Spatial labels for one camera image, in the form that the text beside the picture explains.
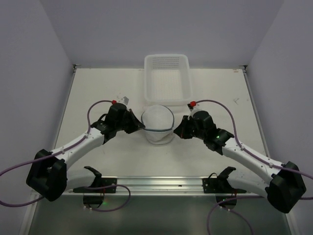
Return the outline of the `white mesh laundry bag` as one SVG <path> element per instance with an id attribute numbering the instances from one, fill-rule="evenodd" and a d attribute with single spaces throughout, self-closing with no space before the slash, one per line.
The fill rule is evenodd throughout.
<path id="1" fill-rule="evenodd" d="M 146 139 L 153 145 L 170 143 L 174 138 L 175 117 L 164 105 L 153 105 L 142 113 L 141 122 L 145 125 Z"/>

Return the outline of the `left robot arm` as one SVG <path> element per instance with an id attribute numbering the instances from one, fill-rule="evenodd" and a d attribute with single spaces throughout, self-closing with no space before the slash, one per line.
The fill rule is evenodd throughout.
<path id="1" fill-rule="evenodd" d="M 68 170 L 87 153 L 114 138 L 117 132 L 131 134 L 145 128 L 122 103 L 112 104 L 106 114 L 88 125 L 87 131 L 70 143 L 52 151 L 42 149 L 35 155 L 26 184 L 48 201 L 55 201 L 69 189 L 103 187 L 102 174 L 90 166 L 73 173 Z"/>

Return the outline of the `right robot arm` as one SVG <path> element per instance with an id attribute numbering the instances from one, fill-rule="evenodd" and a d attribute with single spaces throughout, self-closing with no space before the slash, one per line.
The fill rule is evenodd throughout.
<path id="1" fill-rule="evenodd" d="M 255 193 L 266 198 L 278 211 L 289 213 L 306 192 L 296 164 L 283 164 L 243 145 L 232 133 L 218 128 L 207 111 L 183 116 L 174 133 L 185 140 L 198 138 L 209 150 L 250 170 L 250 173 L 244 173 L 228 166 L 215 179 L 206 179 L 216 193 L 236 193 L 240 190 Z"/>

